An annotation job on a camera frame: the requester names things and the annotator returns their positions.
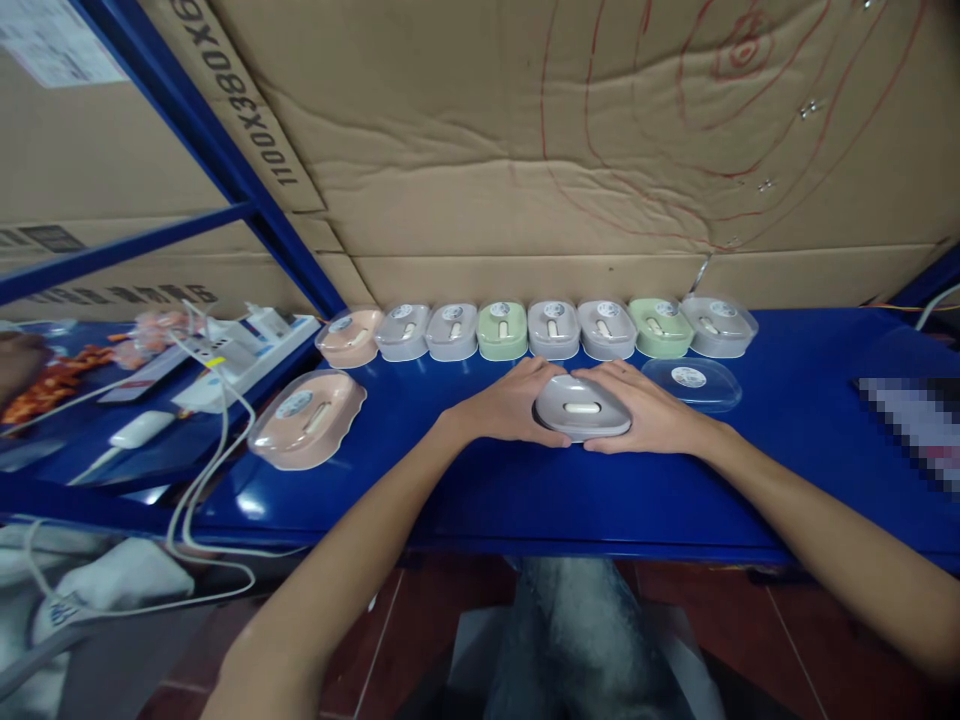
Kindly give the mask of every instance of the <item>green soap dish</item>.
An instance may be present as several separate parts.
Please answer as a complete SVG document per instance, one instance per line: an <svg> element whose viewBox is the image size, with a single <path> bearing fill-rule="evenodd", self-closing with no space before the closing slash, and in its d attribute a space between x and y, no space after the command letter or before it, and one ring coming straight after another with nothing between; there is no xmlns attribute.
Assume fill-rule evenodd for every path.
<svg viewBox="0 0 960 720"><path fill-rule="evenodd" d="M634 298L628 307L637 324L637 350L652 358L686 355L693 327L680 312L680 303L668 298Z"/></svg>
<svg viewBox="0 0 960 720"><path fill-rule="evenodd" d="M517 302L484 305L477 322L480 355L486 360L516 360L527 352L527 311Z"/></svg>

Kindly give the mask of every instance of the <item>pink soap dish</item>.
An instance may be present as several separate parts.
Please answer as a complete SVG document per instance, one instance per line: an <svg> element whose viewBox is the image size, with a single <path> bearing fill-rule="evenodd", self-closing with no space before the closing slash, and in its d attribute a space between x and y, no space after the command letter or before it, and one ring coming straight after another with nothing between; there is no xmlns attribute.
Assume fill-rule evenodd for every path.
<svg viewBox="0 0 960 720"><path fill-rule="evenodd" d="M315 370L283 389L250 431L247 446L278 470L309 470L340 449L367 391L340 370Z"/></svg>
<svg viewBox="0 0 960 720"><path fill-rule="evenodd" d="M376 332L382 319L380 308L372 305L344 310L317 335L317 349L333 368L366 365L377 357Z"/></svg>

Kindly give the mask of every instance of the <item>cardboard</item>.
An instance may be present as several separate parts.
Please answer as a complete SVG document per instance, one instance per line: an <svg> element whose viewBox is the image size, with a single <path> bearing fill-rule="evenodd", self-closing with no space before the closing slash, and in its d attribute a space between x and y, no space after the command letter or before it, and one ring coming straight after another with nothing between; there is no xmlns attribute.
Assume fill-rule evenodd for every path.
<svg viewBox="0 0 960 720"><path fill-rule="evenodd" d="M283 210L326 206L204 0L141 0L190 79Z"/></svg>
<svg viewBox="0 0 960 720"><path fill-rule="evenodd" d="M127 82L42 87L0 48L0 223L191 215L226 201Z"/></svg>
<svg viewBox="0 0 960 720"><path fill-rule="evenodd" d="M721 275L755 306L858 302L960 227L945 4L212 4L378 299L447 287L381 272L401 258L486 291L503 256L589 275L712 245L771 254ZM845 280L795 252L825 249Z"/></svg>
<svg viewBox="0 0 960 720"><path fill-rule="evenodd" d="M718 256L700 289L733 295L750 308L860 305L900 287L923 266L932 248L798 250ZM703 263L696 255L569 257L354 258L381 307L497 297L529 303L538 297L629 300L639 295L682 297ZM817 277L815 287L809 278Z"/></svg>
<svg viewBox="0 0 960 720"><path fill-rule="evenodd" d="M0 227L0 273L57 254L95 247L125 234L142 232L179 218L69 221ZM318 255L331 281L352 302L371 302L369 293L339 243L322 220L288 215L304 244ZM132 320L146 309L172 308L181 299L219 301L217 314L243 312L244 300L284 310L315 313L296 285L242 222L77 278L0 308L13 320Z"/></svg>

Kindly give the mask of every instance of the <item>tiled floor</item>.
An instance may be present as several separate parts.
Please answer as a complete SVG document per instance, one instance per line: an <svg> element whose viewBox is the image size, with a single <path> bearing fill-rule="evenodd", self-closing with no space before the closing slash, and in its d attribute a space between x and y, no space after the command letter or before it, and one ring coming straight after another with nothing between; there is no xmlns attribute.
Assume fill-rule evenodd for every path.
<svg viewBox="0 0 960 720"><path fill-rule="evenodd" d="M682 606L706 650L802 718L932 712L935 697L923 678L819 588L767 589L740 570L704 565L617 566L635 592ZM451 647L460 613L508 604L514 581L494 557L427 556L419 567L395 570L337 651L320 717L393 717ZM198 718L223 653L256 609L240 602L218 610L140 720Z"/></svg>

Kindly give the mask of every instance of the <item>soap dish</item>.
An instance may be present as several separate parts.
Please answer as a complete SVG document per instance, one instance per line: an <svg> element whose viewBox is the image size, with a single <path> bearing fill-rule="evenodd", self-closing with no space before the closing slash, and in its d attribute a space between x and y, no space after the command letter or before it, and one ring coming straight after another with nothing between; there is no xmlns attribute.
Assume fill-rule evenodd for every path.
<svg viewBox="0 0 960 720"><path fill-rule="evenodd" d="M677 358L687 354L693 328L680 312L680 303L660 297L634 298L629 309L637 326L637 350L652 358Z"/></svg>
<svg viewBox="0 0 960 720"><path fill-rule="evenodd" d="M377 356L375 332L382 318L378 307L344 310L317 335L317 349L333 368L366 365Z"/></svg>
<svg viewBox="0 0 960 720"><path fill-rule="evenodd" d="M733 410L743 397L727 368L703 358L649 360L641 370L668 393L704 413Z"/></svg>
<svg viewBox="0 0 960 720"><path fill-rule="evenodd" d="M427 354L427 319L430 308L426 305L397 305L383 316L377 329L377 346L383 359L389 362L416 360Z"/></svg>
<svg viewBox="0 0 960 720"><path fill-rule="evenodd" d="M477 321L480 355L486 360L516 360L527 352L527 312L523 305L498 301L485 305Z"/></svg>
<svg viewBox="0 0 960 720"><path fill-rule="evenodd" d="M537 396L533 414L545 428L575 443L623 435L632 424L630 411L611 393L572 375L551 378Z"/></svg>
<svg viewBox="0 0 960 720"><path fill-rule="evenodd" d="M465 302L441 305L430 316L426 340L434 360L466 360L477 351L477 306Z"/></svg>
<svg viewBox="0 0 960 720"><path fill-rule="evenodd" d="M278 470L309 470L340 449L367 391L339 370L315 370L283 389L256 421L247 447Z"/></svg>
<svg viewBox="0 0 960 720"><path fill-rule="evenodd" d="M569 360L580 352L577 311L565 300L535 302L527 311L530 350L547 360Z"/></svg>
<svg viewBox="0 0 960 720"><path fill-rule="evenodd" d="M637 327L630 314L613 300L588 300L577 308L583 349L594 360L606 361L633 355Z"/></svg>
<svg viewBox="0 0 960 720"><path fill-rule="evenodd" d="M760 329L753 315L729 298L687 295L680 309L695 333L690 347L706 357L740 357Z"/></svg>

